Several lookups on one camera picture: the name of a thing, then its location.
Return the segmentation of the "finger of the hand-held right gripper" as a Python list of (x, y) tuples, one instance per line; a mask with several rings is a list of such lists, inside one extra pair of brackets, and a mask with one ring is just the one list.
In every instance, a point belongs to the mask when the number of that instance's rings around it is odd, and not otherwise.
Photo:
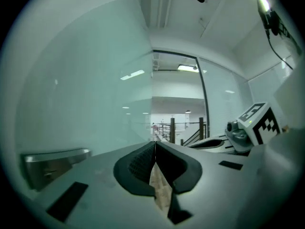
[(207, 141), (201, 143), (194, 143), (192, 145), (189, 145), (188, 147), (210, 153), (233, 153), (233, 146), (229, 141)]
[(191, 143), (191, 146), (217, 146), (227, 139), (226, 135), (213, 136)]

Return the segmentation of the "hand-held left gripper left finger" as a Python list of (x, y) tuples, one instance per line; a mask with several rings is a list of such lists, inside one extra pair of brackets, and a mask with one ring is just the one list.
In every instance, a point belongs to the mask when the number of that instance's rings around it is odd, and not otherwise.
[(88, 158), (36, 198), (52, 229), (165, 229), (150, 185), (155, 143)]

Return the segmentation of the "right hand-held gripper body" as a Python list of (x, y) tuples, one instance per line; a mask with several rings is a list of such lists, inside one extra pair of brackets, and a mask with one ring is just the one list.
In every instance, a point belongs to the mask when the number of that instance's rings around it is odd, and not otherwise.
[(240, 154), (268, 143), (281, 133), (279, 122), (267, 102), (253, 104), (235, 121), (228, 122), (225, 129), (235, 152)]

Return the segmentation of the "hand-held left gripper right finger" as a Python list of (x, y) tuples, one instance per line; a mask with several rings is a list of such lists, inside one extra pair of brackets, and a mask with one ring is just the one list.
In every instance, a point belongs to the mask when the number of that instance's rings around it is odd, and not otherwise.
[(236, 156), (156, 142), (155, 154), (173, 189), (173, 224), (237, 225), (259, 168), (258, 150)]

